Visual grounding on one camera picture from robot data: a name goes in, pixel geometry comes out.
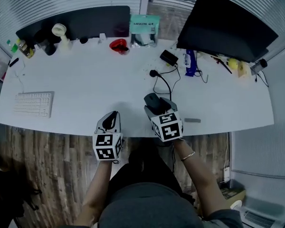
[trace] air vent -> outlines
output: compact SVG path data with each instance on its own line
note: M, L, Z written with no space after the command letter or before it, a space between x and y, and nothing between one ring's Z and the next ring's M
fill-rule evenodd
M245 219L255 223L256 225L264 227L264 228L271 228L271 226L275 222L275 220L273 220L273 219L265 218L263 216L257 215L255 213L252 213L249 211L245 212Z

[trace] plastic bag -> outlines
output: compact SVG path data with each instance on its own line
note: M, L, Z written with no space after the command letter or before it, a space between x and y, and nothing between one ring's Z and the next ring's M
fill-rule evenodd
M160 17L135 14L131 16L131 47L156 47Z

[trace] person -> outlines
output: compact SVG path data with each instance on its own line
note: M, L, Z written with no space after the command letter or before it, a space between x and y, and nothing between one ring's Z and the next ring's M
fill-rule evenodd
M228 207L216 178L200 157L184 140L174 140L173 145L196 187L203 219L156 147L147 144L132 152L129 163L111 180L112 162L101 161L81 213L73 226L62 227L241 228L239 212Z

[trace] gray t-shirt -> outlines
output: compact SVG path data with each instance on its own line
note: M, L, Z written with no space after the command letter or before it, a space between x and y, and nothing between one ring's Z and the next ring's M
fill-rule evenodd
M225 209L201 220L172 189L141 182L117 191L98 221L99 228L241 228L238 211Z

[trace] white fan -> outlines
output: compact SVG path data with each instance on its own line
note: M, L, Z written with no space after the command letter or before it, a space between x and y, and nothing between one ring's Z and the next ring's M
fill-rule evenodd
M71 48L71 43L70 40L65 36L67 28L63 24L56 24L52 28L52 33L55 36L58 36L61 38L61 46L63 49L70 49Z

